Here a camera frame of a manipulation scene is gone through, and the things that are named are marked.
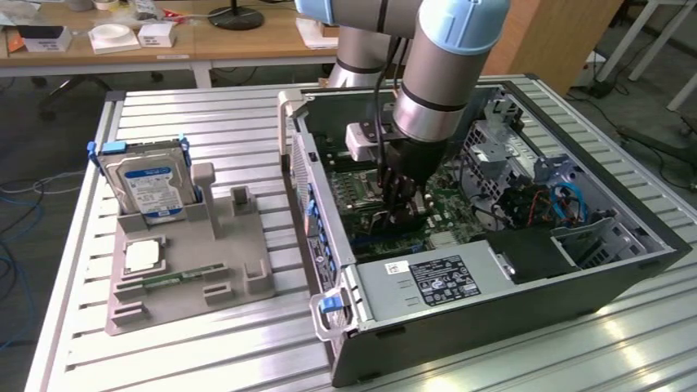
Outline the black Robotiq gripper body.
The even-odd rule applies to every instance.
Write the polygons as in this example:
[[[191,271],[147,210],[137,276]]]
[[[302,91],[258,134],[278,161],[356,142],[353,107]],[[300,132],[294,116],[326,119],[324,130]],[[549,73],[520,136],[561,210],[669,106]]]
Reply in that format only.
[[[442,142],[422,142],[410,138],[378,144],[380,184],[405,176],[417,186],[425,186],[442,160]]]

